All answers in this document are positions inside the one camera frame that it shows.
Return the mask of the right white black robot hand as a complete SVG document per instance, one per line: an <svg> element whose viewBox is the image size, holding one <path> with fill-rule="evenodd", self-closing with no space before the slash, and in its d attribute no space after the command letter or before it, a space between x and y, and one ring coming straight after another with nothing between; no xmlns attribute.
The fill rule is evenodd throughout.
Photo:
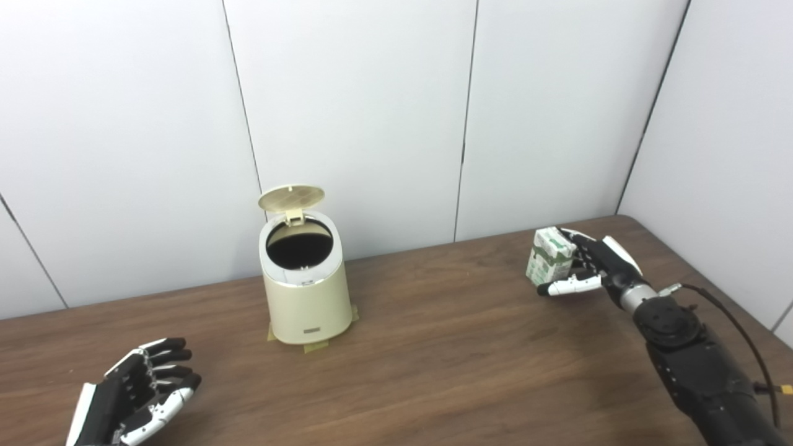
<svg viewBox="0 0 793 446"><path fill-rule="evenodd" d="M537 286L543 297L580 294L603 289L620 310L632 313L644 299L651 299L655 292L635 293L640 287L649 287L635 259L611 236L601 240L583 232L556 227L567 241L575 246L572 270L565 279Z"/></svg>

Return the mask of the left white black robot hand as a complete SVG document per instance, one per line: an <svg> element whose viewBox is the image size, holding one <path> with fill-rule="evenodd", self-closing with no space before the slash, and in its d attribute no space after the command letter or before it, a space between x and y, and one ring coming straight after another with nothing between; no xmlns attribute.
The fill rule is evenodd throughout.
<svg viewBox="0 0 793 446"><path fill-rule="evenodd" d="M85 383L67 445L141 445L163 429L195 395L202 378L183 363L192 358L183 337L139 345Z"/></svg>

